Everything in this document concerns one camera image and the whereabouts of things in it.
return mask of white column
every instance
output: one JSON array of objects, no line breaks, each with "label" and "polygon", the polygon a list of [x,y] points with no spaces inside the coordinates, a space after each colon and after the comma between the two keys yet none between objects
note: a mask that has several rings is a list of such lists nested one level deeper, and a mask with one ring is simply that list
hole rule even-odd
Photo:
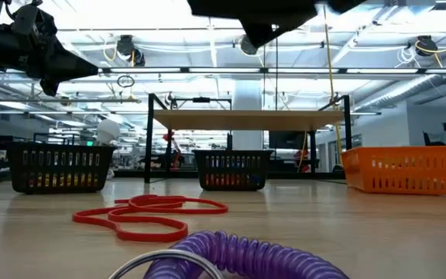
[{"label": "white column", "polygon": [[[262,110],[260,81],[236,81],[234,110]],[[262,131],[233,131],[234,150],[262,150]]]}]

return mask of wooden tabletop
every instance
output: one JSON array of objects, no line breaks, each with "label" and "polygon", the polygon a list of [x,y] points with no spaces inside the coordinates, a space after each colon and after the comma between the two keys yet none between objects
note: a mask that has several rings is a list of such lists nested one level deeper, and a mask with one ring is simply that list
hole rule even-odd
[{"label": "wooden tabletop", "polygon": [[343,119],[343,112],[156,110],[166,128],[205,130],[311,131]]},{"label": "wooden tabletop", "polygon": [[[76,211],[142,194],[225,203],[229,212],[222,215],[166,217],[186,222],[190,233],[222,229],[309,251],[352,279],[446,278],[446,196],[369,195],[311,180],[271,180],[257,192],[206,192],[196,179],[149,185],[138,178],[114,179],[100,193],[77,195],[19,195],[10,183],[1,183],[0,278],[106,278],[139,254],[173,245],[121,241],[109,229],[71,221]],[[121,226],[172,231],[155,224]],[[147,267],[125,279],[142,278]]]}]

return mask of wooden shelf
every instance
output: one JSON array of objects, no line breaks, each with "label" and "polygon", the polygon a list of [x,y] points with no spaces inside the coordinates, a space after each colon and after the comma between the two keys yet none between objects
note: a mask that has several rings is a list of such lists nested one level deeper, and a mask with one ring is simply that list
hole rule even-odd
[{"label": "wooden shelf", "polygon": [[156,110],[154,119],[171,129],[311,131],[343,119],[343,112]]}]

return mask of basket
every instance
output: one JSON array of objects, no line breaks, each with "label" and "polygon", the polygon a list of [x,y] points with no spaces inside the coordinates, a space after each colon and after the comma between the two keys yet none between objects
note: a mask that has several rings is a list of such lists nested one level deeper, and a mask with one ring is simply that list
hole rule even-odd
[{"label": "basket", "polygon": [[100,191],[114,147],[6,143],[13,190],[26,193]]},{"label": "basket", "polygon": [[271,150],[194,150],[199,181],[209,191],[263,189]]},{"label": "basket", "polygon": [[446,146],[357,147],[341,158],[348,186],[364,192],[446,195]]}]

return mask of red cable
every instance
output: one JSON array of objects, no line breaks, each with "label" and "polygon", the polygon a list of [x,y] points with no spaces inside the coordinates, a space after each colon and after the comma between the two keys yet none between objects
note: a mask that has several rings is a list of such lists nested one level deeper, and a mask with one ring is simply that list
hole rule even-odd
[{"label": "red cable", "polygon": [[[184,202],[198,202],[213,205],[216,208],[183,209]],[[216,201],[199,198],[186,198],[184,196],[141,195],[130,199],[115,200],[115,204],[127,204],[111,208],[95,208],[77,212],[73,215],[74,222],[103,226],[116,232],[122,240],[139,242],[169,243],[183,239],[188,235],[188,226],[184,222],[155,216],[125,215],[137,212],[155,213],[183,213],[183,214],[221,214],[228,211],[228,206]],[[108,219],[92,217],[93,215],[108,214]],[[177,229],[169,233],[128,232],[120,228],[118,222],[148,222],[169,226]]]}]

